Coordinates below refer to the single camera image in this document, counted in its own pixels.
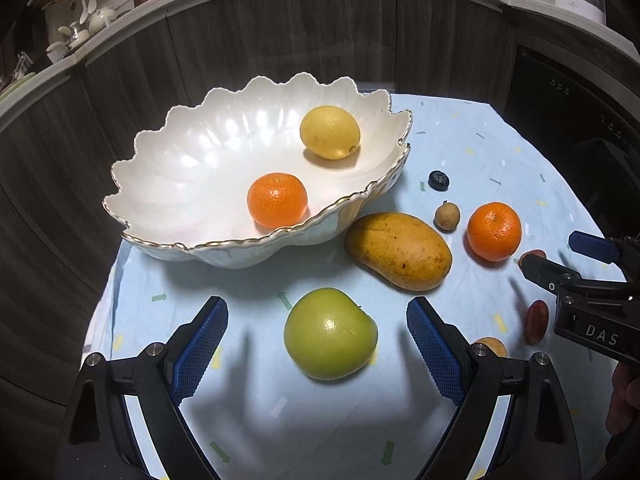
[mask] white bowl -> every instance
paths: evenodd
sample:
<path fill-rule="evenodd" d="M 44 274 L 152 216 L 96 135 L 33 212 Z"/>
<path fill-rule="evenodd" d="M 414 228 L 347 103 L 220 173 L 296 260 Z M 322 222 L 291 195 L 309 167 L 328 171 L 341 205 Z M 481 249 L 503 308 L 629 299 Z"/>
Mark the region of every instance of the white bowl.
<path fill-rule="evenodd" d="M 305 149 L 300 122 L 319 105 L 358 121 L 354 155 L 328 161 Z M 324 85 L 300 73 L 283 84 L 256 77 L 238 92 L 214 88 L 195 108 L 171 108 L 160 130 L 136 135 L 133 158 L 111 169 L 119 191 L 103 205 L 126 226 L 123 238 L 151 256 L 249 267 L 284 246 L 320 244 L 346 229 L 398 179 L 411 124 L 410 111 L 391 113 L 388 92 L 360 94 L 348 77 Z M 269 232 L 249 215 L 246 194 L 275 171 L 302 181 L 308 216 Z"/>

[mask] tablecloth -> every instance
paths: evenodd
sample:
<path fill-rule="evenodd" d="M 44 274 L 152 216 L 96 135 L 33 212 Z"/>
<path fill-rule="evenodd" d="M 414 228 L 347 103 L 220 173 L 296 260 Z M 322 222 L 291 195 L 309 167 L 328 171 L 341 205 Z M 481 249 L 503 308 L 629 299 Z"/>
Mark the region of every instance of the tablecloth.
<path fill-rule="evenodd" d="M 516 258 L 540 248 L 584 277 L 622 281 L 620 271 L 573 254 L 573 230 L 600 234 L 554 167 L 486 104 L 400 95 L 394 111 L 414 113 L 412 152 L 402 175 L 364 213 L 396 210 L 427 222 L 443 200 L 462 212 L 445 234 L 453 254 L 444 283 L 427 298 L 445 322 L 469 341 L 496 336 L 510 357 L 550 355 L 571 409 L 582 466 L 589 470 L 608 436 L 604 416 L 612 361 L 555 336 L 551 328 L 534 348 L 522 325 L 527 307 L 555 298 L 524 280 Z M 446 192 L 428 184 L 433 170 L 450 178 Z M 503 264 L 484 264 L 464 244 L 468 217 L 481 204 L 510 204 L 522 220 L 522 242 Z M 321 286 L 347 293 L 376 321 L 380 333 L 372 361 L 337 383 L 302 374 L 282 340 L 290 306 Z M 241 270 L 202 262 L 156 260 L 123 242 L 95 311 L 84 354 L 137 355 L 189 322 L 209 296 L 229 306 L 229 327 L 196 394 L 180 409 L 223 480 L 413 480 L 454 413 L 440 397 L 406 328 L 412 293 L 356 266 L 342 236 L 313 247 L 290 247 Z M 469 478 L 486 470 L 508 399 L 499 400 L 487 438 Z M 151 474 L 165 475 L 152 447 L 137 399 L 127 398 L 134 431 Z"/>

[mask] green apple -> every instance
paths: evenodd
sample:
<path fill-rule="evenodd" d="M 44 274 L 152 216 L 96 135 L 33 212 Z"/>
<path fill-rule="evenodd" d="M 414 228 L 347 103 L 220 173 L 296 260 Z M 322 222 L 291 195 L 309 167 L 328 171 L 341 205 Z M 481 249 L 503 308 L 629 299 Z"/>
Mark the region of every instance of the green apple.
<path fill-rule="evenodd" d="M 323 381 L 362 368 L 378 344 L 378 327 L 344 292 L 318 288 L 289 312 L 284 346 L 308 376 Z"/>

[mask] screw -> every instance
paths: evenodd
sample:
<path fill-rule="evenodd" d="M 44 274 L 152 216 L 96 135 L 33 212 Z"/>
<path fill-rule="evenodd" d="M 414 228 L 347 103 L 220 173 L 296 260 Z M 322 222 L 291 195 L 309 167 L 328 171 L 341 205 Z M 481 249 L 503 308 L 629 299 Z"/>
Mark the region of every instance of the screw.
<path fill-rule="evenodd" d="M 84 360 L 85 363 L 87 363 L 89 366 L 95 366 L 100 362 L 100 354 L 98 354 L 98 352 L 94 352 L 92 354 L 89 354 L 86 359 Z"/>
<path fill-rule="evenodd" d="M 148 347 L 146 347 L 146 354 L 155 356 L 162 353 L 164 349 L 164 345 L 162 343 L 151 343 Z"/>
<path fill-rule="evenodd" d="M 484 343 L 473 343 L 471 345 L 471 350 L 479 357 L 484 357 L 489 353 L 489 347 Z"/>
<path fill-rule="evenodd" d="M 548 365 L 549 364 L 549 356 L 542 353 L 542 352 L 538 352 L 536 354 L 536 361 L 538 361 L 538 364 L 541 365 Z"/>

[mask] blue textured pad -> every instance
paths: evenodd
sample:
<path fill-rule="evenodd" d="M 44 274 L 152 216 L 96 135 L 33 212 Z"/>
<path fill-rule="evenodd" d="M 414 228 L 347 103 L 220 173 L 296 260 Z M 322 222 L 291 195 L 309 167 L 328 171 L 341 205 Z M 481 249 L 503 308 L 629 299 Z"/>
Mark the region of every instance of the blue textured pad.
<path fill-rule="evenodd" d="M 225 300 L 219 299 L 187 345 L 174 367 L 174 380 L 169 395 L 175 406 L 191 397 L 211 362 L 228 325 L 229 312 Z"/>
<path fill-rule="evenodd" d="M 462 404 L 465 389 L 462 385 L 460 363 L 415 300 L 406 309 L 406 325 L 440 394 L 451 399 L 456 406 Z"/>
<path fill-rule="evenodd" d="M 611 240 L 581 231 L 574 231 L 569 235 L 569 247 L 574 253 L 583 254 L 606 264 L 615 263 L 620 259 L 620 251 Z"/>

